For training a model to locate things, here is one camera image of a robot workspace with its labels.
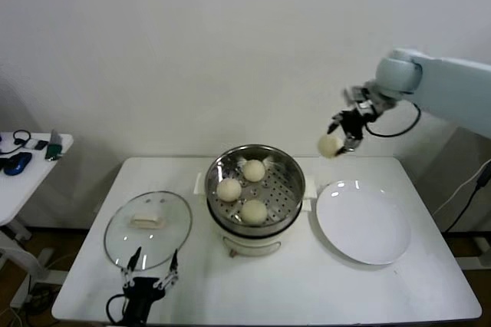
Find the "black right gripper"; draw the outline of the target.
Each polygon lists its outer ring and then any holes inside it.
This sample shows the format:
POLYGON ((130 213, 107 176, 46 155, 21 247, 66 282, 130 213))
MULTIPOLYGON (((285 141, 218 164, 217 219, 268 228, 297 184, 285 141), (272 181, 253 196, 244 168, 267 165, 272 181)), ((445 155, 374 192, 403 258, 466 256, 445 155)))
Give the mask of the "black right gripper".
POLYGON ((348 154, 358 149, 364 138, 364 127, 367 122, 370 122, 370 120, 358 110, 341 111, 332 117, 327 133, 332 134, 341 127, 345 135, 336 151, 337 156, 348 154))

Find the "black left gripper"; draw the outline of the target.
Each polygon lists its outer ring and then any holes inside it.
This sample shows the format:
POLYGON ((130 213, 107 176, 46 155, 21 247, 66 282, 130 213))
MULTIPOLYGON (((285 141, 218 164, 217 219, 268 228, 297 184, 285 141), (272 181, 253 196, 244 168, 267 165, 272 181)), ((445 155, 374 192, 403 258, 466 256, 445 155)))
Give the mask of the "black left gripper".
POLYGON ((123 313, 123 324, 146 324, 152 304, 161 300, 166 291, 172 289, 179 279, 178 249, 173 253, 167 274, 162 278, 136 277, 133 279, 142 248, 130 257, 126 267, 122 268, 123 293, 127 306, 123 313))

